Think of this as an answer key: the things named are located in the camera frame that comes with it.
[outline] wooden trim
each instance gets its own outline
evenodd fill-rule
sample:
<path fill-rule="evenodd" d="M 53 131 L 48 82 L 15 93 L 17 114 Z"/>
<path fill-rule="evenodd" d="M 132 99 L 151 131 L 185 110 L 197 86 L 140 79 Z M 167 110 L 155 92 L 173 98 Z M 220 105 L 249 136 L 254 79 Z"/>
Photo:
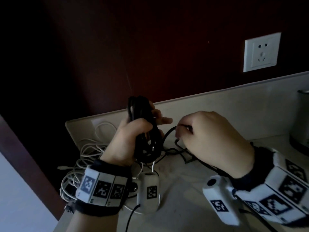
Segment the wooden trim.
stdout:
<path fill-rule="evenodd" d="M 65 202 L 1 115 L 0 152 L 59 220 L 64 212 Z"/>

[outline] round black hole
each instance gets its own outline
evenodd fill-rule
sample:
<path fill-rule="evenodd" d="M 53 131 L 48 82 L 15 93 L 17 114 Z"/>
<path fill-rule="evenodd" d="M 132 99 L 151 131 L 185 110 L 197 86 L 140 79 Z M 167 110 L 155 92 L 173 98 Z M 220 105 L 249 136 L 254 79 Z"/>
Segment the round black hole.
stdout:
<path fill-rule="evenodd" d="M 207 182 L 207 186 L 211 187 L 213 186 L 214 184 L 216 184 L 217 180 L 216 179 L 210 179 L 208 182 Z"/>

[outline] white outlet plate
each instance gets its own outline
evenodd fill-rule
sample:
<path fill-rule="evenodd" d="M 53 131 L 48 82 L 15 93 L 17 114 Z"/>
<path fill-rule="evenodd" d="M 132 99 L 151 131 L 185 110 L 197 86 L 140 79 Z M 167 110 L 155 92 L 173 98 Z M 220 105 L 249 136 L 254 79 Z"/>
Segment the white outlet plate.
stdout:
<path fill-rule="evenodd" d="M 245 41 L 243 72 L 277 64 L 281 32 Z"/>

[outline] dark red wall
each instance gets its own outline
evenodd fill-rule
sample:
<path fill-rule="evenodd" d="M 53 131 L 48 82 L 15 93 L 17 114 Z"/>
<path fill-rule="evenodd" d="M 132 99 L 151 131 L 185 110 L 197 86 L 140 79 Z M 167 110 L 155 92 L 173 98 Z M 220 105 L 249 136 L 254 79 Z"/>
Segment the dark red wall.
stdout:
<path fill-rule="evenodd" d="M 93 114 L 309 70 L 301 0 L 44 0 Z M 277 66 L 242 73 L 244 41 L 282 32 Z"/>

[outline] person's left hand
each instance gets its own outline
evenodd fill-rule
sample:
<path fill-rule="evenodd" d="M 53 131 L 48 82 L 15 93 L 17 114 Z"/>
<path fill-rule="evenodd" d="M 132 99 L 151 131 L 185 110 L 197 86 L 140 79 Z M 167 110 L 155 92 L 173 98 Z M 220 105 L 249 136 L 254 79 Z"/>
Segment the person's left hand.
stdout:
<path fill-rule="evenodd" d="M 157 125 L 171 124 L 172 118 L 162 117 L 161 111 L 149 101 L 152 114 L 156 118 Z M 114 135 L 111 143 L 106 148 L 101 160 L 120 166 L 131 166 L 134 163 L 135 139 L 139 134 L 152 130 L 152 124 L 143 118 L 129 122 L 129 117 L 123 119 Z"/>

